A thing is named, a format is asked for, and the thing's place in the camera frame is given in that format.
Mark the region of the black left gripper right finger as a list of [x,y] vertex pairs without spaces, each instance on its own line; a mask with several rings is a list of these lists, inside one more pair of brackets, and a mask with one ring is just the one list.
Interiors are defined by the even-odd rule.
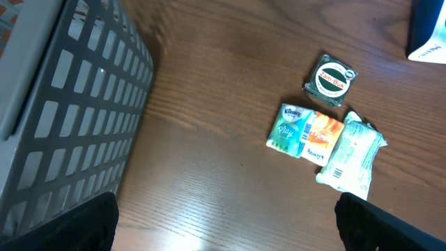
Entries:
[[444,250],[445,242],[353,195],[341,194],[334,211],[346,250]]

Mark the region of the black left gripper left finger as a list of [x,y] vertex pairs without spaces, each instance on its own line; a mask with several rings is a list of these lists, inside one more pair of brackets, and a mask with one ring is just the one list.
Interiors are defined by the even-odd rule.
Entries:
[[105,192],[27,234],[1,243],[1,250],[110,251],[118,224],[118,205]]

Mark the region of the green wipes pack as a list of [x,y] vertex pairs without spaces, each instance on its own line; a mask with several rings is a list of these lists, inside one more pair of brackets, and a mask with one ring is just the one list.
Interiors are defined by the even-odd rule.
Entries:
[[386,140],[371,124],[363,122],[356,112],[347,113],[344,129],[316,182],[367,200],[374,158],[384,146]]

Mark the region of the teal Kleenex tissue pack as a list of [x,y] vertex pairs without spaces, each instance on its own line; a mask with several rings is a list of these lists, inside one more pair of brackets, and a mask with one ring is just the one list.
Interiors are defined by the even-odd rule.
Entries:
[[283,103],[266,146],[300,158],[315,118],[316,112],[312,109]]

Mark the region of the orange snack pack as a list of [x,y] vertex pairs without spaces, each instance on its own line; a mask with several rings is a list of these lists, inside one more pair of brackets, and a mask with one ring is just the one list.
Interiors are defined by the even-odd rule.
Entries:
[[343,129],[342,122],[317,112],[301,156],[318,166],[326,166]]

